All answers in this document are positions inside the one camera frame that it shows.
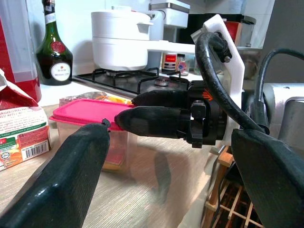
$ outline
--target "gas stove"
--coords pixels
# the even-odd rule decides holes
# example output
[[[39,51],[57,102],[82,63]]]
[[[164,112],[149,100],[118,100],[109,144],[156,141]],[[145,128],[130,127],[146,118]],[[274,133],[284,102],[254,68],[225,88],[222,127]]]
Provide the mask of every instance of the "gas stove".
[[[187,90],[189,81],[179,71],[160,76],[158,68],[146,71],[96,69],[91,74],[73,76],[73,81],[126,97],[152,90]]]

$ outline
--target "green glass bottle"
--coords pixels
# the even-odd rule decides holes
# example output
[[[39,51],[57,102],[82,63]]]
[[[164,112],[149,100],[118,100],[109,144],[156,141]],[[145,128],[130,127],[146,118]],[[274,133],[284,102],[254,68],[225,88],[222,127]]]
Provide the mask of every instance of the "green glass bottle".
[[[69,84],[72,80],[73,55],[61,41],[56,24],[55,0],[42,0],[46,34],[36,56],[42,75],[40,82],[50,86]]]

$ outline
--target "black knob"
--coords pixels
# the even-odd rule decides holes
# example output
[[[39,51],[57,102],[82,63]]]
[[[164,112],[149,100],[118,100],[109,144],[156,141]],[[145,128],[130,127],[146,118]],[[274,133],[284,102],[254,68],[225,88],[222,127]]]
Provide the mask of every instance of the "black knob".
[[[206,117],[206,105],[203,101],[194,101],[191,105],[191,115],[194,119],[203,119]]]

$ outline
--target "red container lid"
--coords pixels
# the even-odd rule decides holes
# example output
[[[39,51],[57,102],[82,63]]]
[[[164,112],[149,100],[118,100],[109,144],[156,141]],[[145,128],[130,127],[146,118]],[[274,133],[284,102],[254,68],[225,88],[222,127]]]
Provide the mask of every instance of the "red container lid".
[[[54,110],[50,119],[76,125],[101,123],[103,119],[107,119],[111,123],[110,130],[122,131],[114,118],[120,112],[133,107],[129,104],[78,99]]]

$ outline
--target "carton barcode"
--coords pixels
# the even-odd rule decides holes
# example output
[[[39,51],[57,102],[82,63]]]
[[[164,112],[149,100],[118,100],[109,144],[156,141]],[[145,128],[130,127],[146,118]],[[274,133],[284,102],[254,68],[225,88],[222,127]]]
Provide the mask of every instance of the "carton barcode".
[[[26,158],[34,157],[38,154],[44,153],[48,150],[47,142],[43,142],[41,144],[38,144],[32,148],[28,148],[25,150]]]

